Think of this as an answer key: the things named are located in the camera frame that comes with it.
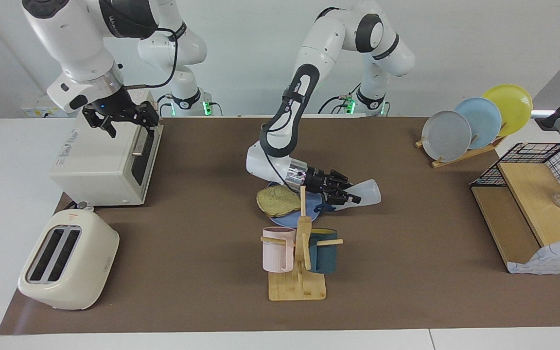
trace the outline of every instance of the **brown table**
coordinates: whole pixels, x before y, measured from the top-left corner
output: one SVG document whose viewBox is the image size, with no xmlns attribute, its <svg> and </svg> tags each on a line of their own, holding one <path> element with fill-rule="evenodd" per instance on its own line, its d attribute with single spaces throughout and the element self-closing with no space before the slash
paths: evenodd
<svg viewBox="0 0 560 350">
<path fill-rule="evenodd" d="M 96 212 L 121 243 L 99 301 L 65 312 L 16 293 L 0 334 L 560 326 L 560 275 L 511 275 L 468 186 L 494 152 L 439 169 L 423 118 L 302 120 L 294 158 L 374 178 L 382 203 L 325 213 L 345 244 L 324 301 L 271 302 L 245 171 L 263 120 L 173 119 L 146 204 Z"/>
</svg>

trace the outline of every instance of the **yellow plate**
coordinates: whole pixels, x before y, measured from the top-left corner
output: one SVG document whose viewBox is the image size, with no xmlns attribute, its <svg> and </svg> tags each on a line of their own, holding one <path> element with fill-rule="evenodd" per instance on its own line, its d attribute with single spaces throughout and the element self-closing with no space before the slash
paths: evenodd
<svg viewBox="0 0 560 350">
<path fill-rule="evenodd" d="M 503 124 L 507 123 L 498 133 L 498 137 L 506 137 L 522 129 L 531 118 L 533 98 L 520 86 L 513 84 L 495 86 L 485 91 L 483 97 L 494 102 L 500 110 Z"/>
</svg>

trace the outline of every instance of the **teal mug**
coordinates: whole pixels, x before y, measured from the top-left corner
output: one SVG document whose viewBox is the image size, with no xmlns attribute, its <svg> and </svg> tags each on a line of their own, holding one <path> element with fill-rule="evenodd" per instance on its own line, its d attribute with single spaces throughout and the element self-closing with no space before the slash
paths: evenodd
<svg viewBox="0 0 560 350">
<path fill-rule="evenodd" d="M 337 245 L 319 245 L 318 241 L 330 241 L 338 238 L 338 232 L 330 228 L 313 228 L 308 241 L 308 250 L 311 256 L 311 272 L 332 273 L 336 271 Z"/>
</svg>

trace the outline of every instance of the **white table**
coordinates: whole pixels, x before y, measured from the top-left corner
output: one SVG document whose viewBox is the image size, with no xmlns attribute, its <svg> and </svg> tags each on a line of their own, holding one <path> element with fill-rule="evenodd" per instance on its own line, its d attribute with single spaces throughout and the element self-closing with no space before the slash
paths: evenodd
<svg viewBox="0 0 560 350">
<path fill-rule="evenodd" d="M 51 217 L 60 189 L 47 177 L 72 120 L 0 120 L 0 321 L 16 290 L 18 273 Z M 534 122 L 499 146 L 520 141 L 560 142 Z M 560 327 L 336 332 L 215 332 L 49 334 L 0 336 L 0 349 L 553 349 Z"/>
</svg>

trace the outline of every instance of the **blue plate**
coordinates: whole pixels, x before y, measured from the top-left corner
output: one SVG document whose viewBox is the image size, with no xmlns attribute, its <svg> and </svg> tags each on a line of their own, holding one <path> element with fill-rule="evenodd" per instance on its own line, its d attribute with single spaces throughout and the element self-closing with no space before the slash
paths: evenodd
<svg viewBox="0 0 560 350">
<path fill-rule="evenodd" d="M 271 182 L 267 187 L 277 185 L 275 182 Z M 306 215 L 311 217 L 313 221 L 317 219 L 319 213 L 315 212 L 315 207 L 323 203 L 323 197 L 320 193 L 310 193 L 306 192 Z M 288 213 L 281 217 L 270 217 L 269 219 L 273 221 L 278 226 L 283 226 L 285 228 L 297 228 L 298 220 L 300 217 L 300 212 Z"/>
<path fill-rule="evenodd" d="M 500 111 L 498 107 L 486 98 L 471 97 L 455 107 L 455 111 L 466 118 L 471 125 L 472 136 L 476 139 L 468 147 L 482 148 L 491 144 L 500 132 Z"/>
</svg>

